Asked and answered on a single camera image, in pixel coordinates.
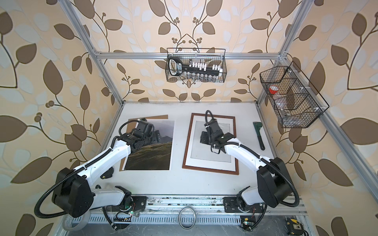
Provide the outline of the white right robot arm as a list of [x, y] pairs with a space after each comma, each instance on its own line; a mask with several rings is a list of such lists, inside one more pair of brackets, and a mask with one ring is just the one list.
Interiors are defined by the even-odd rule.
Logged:
[[205, 122], [200, 142], [210, 146], [211, 152], [231, 155], [254, 171], [257, 186], [248, 186], [236, 195], [240, 211], [248, 212], [256, 204], [275, 208], [277, 205], [297, 207], [300, 197], [284, 162], [276, 157], [263, 156], [246, 145], [236, 136], [224, 133], [216, 119]]

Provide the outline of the brown cardboard backing board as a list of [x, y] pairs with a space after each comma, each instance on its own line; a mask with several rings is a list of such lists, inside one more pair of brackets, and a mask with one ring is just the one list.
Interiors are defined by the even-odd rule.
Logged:
[[[168, 115], [159, 115], [159, 116], [150, 116], [150, 117], [145, 117], [146, 120], [168, 120]], [[131, 133], [132, 129], [137, 127], [137, 122], [132, 122], [132, 120], [140, 120], [140, 118], [134, 118], [134, 119], [129, 119], [125, 124], [121, 125], [119, 128], [119, 133], [122, 132], [122, 129], [125, 127], [126, 133]], [[120, 171], [123, 171], [123, 169], [126, 166], [126, 159], [123, 158], [120, 162]]]

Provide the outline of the mountain landscape photo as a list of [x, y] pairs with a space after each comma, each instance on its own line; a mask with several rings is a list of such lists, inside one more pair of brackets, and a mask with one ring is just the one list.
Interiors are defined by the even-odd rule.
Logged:
[[172, 153], [174, 121], [167, 119], [151, 119], [160, 134], [159, 142], [143, 147], [129, 155], [120, 166], [121, 171], [168, 171]]

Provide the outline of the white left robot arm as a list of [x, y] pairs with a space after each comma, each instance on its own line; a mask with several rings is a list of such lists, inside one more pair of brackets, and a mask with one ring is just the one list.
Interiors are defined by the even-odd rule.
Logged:
[[[74, 218], [86, 212], [107, 206], [119, 206], [128, 210], [132, 206], [132, 193], [121, 186], [113, 188], [93, 188], [93, 184], [103, 177], [118, 161], [128, 158], [146, 146], [160, 143], [161, 136], [152, 123], [146, 119], [137, 121], [137, 127], [130, 133], [119, 132], [112, 139], [110, 146], [90, 161], [70, 170], [62, 169], [56, 183], [37, 201], [34, 215], [48, 219], [69, 214]], [[52, 202], [61, 212], [42, 213], [40, 208], [44, 200], [52, 196]]]

